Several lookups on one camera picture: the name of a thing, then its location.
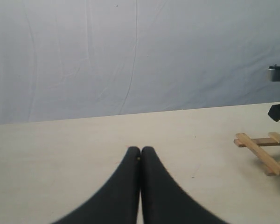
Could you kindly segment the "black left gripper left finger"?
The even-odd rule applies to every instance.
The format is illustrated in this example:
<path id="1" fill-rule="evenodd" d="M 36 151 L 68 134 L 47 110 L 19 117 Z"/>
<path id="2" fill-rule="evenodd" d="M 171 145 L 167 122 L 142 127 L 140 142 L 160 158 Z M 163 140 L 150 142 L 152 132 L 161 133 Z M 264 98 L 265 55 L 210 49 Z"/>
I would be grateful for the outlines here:
<path id="1" fill-rule="evenodd" d="M 140 194 L 140 149 L 129 147 L 108 181 L 56 224 L 135 224 Z"/>

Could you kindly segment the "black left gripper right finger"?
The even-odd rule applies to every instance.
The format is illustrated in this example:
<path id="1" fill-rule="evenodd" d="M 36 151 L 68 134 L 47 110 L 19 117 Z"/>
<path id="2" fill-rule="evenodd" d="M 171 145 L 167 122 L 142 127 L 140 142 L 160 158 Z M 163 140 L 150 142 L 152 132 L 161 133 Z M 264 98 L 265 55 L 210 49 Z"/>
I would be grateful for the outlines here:
<path id="1" fill-rule="evenodd" d="M 153 147 L 141 151 L 141 199 L 145 224 L 225 224 L 171 177 Z"/>

